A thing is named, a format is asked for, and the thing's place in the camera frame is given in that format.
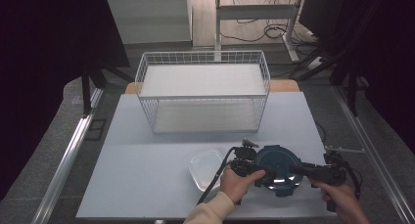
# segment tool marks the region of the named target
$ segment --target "blue circular part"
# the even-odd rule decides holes
[[[275,171],[277,177],[263,179],[262,185],[275,192],[276,197],[291,196],[302,181],[302,175],[290,173],[290,165],[301,166],[301,160],[290,150],[279,145],[265,146],[256,155],[255,164]]]

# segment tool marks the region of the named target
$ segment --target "tabletop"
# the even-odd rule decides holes
[[[297,85],[292,81],[275,83]],[[224,155],[244,137],[261,147],[281,145],[302,161],[324,163],[324,147],[299,91],[270,93],[257,133],[155,135],[146,121],[137,96],[122,95],[76,217],[184,219],[202,194],[192,179],[188,161],[211,149]],[[250,188],[243,205],[229,218],[333,215],[326,211],[318,189],[312,189],[304,179],[295,194],[286,198],[276,198],[264,187]]]

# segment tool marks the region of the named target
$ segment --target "wire mesh basket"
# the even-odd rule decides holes
[[[154,133],[256,132],[269,84],[261,51],[145,53],[135,78]]]

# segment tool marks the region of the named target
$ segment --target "white sleeve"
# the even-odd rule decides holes
[[[204,224],[218,223],[223,220],[235,209],[235,204],[226,194],[218,192],[216,197],[208,203],[200,203],[189,214],[184,223],[187,224]]]

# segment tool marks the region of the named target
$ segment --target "transparent plastic tray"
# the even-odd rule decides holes
[[[192,174],[193,180],[195,181],[196,186],[199,188],[199,190],[204,192],[207,189],[221,163],[222,158],[219,155],[219,152],[216,150],[211,150],[203,153],[192,158],[189,161],[188,166],[190,173]],[[211,190],[217,190],[219,185],[220,184],[218,180]]]

